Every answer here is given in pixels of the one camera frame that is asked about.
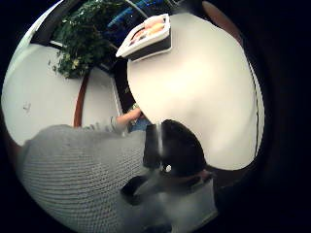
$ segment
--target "round white table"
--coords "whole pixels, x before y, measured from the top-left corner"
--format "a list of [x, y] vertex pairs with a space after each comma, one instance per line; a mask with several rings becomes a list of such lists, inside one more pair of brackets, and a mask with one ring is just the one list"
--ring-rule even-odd
[[236, 170], [256, 155], [255, 86], [244, 51], [221, 28], [190, 14], [171, 20], [172, 50], [128, 61], [134, 99], [151, 122], [178, 120], [209, 165]]

